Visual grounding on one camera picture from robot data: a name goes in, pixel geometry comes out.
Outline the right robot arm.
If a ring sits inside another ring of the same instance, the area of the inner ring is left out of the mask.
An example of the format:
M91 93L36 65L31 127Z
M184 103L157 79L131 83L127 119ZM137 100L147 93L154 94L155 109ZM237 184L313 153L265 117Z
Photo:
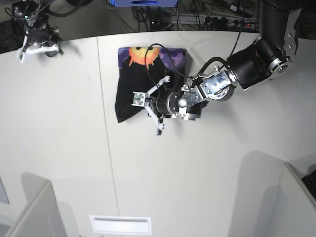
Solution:
M57 13L50 10L52 0L21 0L12 5L9 13L16 20L25 33L21 51L43 50L44 53L60 52L58 43L61 41L59 36L59 28L49 25L49 17L57 18L67 17L79 10L84 1L71 1L72 10L66 13Z

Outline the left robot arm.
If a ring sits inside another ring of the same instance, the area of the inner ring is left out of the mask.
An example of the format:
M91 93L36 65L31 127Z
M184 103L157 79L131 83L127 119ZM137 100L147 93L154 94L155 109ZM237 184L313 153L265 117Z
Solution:
M300 0L262 0L254 42L225 60L209 59L197 75L148 102L148 115L159 123L164 118L195 120L210 101L230 99L236 86L248 90L287 70L298 49L302 8Z

